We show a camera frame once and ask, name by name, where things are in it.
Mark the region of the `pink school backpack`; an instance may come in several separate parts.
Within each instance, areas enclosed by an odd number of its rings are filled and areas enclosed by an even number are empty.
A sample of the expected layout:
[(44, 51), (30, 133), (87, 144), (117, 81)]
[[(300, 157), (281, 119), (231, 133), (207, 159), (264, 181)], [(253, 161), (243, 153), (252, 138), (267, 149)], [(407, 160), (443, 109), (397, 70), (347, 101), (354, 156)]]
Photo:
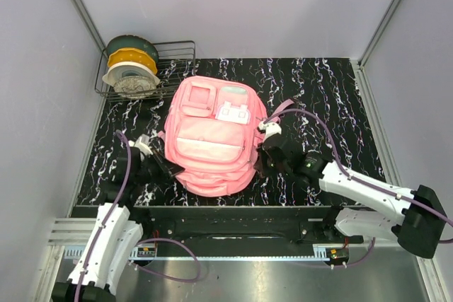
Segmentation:
[(179, 85), (160, 138), (165, 157), (185, 168), (176, 176), (202, 197), (236, 194), (256, 174), (260, 122), (269, 118), (251, 87), (234, 81), (190, 76)]

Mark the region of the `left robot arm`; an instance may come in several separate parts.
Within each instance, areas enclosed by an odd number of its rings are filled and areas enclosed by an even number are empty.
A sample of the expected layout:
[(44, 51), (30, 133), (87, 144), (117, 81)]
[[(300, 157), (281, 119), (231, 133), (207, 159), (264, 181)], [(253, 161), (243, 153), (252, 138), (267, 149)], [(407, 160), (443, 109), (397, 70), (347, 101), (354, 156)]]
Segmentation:
[(140, 187), (160, 173), (150, 147), (130, 143), (117, 158), (104, 187), (96, 222), (84, 252), (65, 282), (55, 283), (53, 301), (115, 301), (117, 286), (137, 242), (148, 241), (150, 222), (132, 220), (131, 211)]

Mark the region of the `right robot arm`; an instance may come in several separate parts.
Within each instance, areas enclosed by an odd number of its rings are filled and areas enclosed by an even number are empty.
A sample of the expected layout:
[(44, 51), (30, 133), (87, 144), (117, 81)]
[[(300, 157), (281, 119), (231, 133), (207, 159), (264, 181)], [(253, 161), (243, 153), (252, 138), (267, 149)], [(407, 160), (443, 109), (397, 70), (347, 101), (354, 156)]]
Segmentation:
[(279, 175), (301, 189), (348, 198), (366, 209), (335, 207), (318, 232), (330, 243), (367, 236), (395, 240), (418, 257), (431, 258), (449, 219), (435, 194), (426, 186), (412, 190), (381, 182), (347, 169), (337, 158), (318, 152), (287, 154), (272, 139), (260, 143), (247, 161), (234, 145), (194, 139), (164, 144), (168, 171), (192, 196), (228, 202), (240, 197), (255, 176)]

